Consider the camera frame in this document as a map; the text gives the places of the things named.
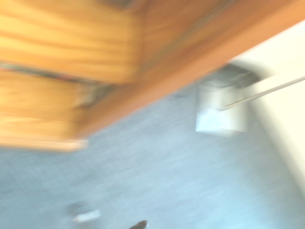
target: wood grain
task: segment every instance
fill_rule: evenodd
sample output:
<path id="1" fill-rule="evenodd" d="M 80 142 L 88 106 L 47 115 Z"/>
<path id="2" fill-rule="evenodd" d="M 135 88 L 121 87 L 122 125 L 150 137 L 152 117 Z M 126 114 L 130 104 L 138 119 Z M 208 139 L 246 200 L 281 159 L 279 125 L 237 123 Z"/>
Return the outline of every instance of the wood grain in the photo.
<path id="1" fill-rule="evenodd" d="M 72 152 L 87 146 L 86 140 L 1 135 L 0 146 Z"/>
<path id="2" fill-rule="evenodd" d="M 140 83 L 116 91 L 92 108 L 78 136 L 94 133 L 195 81 L 231 58 L 304 20 L 304 12 L 305 0 L 237 1 L 152 69 L 143 72 Z"/>
<path id="3" fill-rule="evenodd" d="M 0 60 L 97 81 L 135 80 L 138 15 L 96 0 L 0 2 Z"/>
<path id="4" fill-rule="evenodd" d="M 223 0 L 154 0 L 145 15 L 142 61 L 146 62 L 185 33 Z"/>
<path id="5" fill-rule="evenodd" d="M 85 115 L 77 83 L 0 72 L 0 136 L 72 139 Z"/>

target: small white object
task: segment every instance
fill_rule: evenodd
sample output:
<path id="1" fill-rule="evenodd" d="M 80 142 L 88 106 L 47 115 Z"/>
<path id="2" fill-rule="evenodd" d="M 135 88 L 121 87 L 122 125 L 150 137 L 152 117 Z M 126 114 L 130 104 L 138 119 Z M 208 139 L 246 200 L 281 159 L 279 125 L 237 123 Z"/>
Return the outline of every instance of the small white object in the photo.
<path id="1" fill-rule="evenodd" d="M 99 217 L 101 217 L 101 213 L 97 209 L 95 211 L 79 214 L 73 219 L 73 221 L 78 222 L 78 223 L 83 223 L 83 222 L 97 219 Z"/>
<path id="2" fill-rule="evenodd" d="M 220 111 L 225 105 L 243 98 L 242 89 L 236 86 L 217 87 L 203 84 L 198 88 L 196 131 L 231 136 L 246 131 L 246 107 L 240 104 Z"/>

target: dark object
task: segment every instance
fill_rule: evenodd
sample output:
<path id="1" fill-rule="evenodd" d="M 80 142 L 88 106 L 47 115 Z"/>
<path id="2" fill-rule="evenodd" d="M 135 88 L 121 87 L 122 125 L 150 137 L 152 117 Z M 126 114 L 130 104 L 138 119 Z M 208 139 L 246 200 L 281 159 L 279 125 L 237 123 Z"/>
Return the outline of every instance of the dark object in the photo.
<path id="1" fill-rule="evenodd" d="M 141 222 L 138 222 L 136 225 L 134 225 L 133 227 L 129 228 L 129 229 L 145 229 L 147 226 L 147 220 L 143 220 Z"/>

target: wooden edge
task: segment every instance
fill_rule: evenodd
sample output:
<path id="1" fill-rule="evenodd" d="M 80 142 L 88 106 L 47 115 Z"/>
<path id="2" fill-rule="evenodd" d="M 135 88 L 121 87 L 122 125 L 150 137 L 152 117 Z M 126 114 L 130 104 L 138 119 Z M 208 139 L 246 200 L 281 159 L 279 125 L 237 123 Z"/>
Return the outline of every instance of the wooden edge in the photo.
<path id="1" fill-rule="evenodd" d="M 161 80 L 142 81 L 112 93 L 90 110 L 77 137 L 86 137 L 168 93 L 192 83 L 224 65 L 233 57 L 301 22 L 305 19 L 304 12 L 305 0 L 291 1 L 272 14 L 258 19 L 230 39 L 222 41 L 179 71 L 170 73 Z"/>
<path id="2" fill-rule="evenodd" d="M 0 135 L 0 146 L 72 152 L 84 149 L 87 146 L 87 140 Z"/>

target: wooden cabinet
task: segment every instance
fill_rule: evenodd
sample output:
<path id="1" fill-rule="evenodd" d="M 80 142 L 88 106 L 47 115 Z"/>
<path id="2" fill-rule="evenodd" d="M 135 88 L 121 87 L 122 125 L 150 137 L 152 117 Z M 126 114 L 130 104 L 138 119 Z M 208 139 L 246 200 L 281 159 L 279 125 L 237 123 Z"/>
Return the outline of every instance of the wooden cabinet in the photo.
<path id="1" fill-rule="evenodd" d="M 305 0 L 128 2 L 138 7 L 1 1 L 1 145 L 85 147 L 90 134 L 305 19 Z M 80 89 L 95 84 L 113 90 L 80 104 L 92 93 Z"/>

